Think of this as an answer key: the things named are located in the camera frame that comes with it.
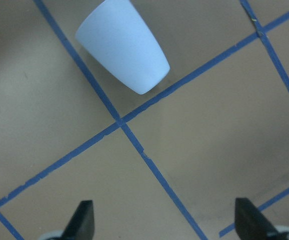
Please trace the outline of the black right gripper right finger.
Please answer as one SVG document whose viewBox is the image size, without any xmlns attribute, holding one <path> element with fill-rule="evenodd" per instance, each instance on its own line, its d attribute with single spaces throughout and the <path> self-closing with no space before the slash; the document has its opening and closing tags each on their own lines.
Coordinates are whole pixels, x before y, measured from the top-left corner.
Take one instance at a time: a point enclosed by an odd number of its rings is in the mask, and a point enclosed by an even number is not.
<svg viewBox="0 0 289 240">
<path fill-rule="evenodd" d="M 246 197 L 235 199 L 234 227 L 241 240 L 289 240 L 289 226 L 274 226 Z"/>
</svg>

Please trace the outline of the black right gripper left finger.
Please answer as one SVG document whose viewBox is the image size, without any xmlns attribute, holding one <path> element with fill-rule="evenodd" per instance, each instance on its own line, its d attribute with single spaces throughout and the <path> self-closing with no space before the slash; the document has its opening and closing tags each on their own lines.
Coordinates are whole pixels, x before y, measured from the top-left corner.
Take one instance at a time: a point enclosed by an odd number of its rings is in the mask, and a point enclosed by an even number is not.
<svg viewBox="0 0 289 240">
<path fill-rule="evenodd" d="M 95 235 L 94 203 L 83 200 L 64 230 L 53 230 L 42 234 L 39 240 L 92 240 Z"/>
</svg>

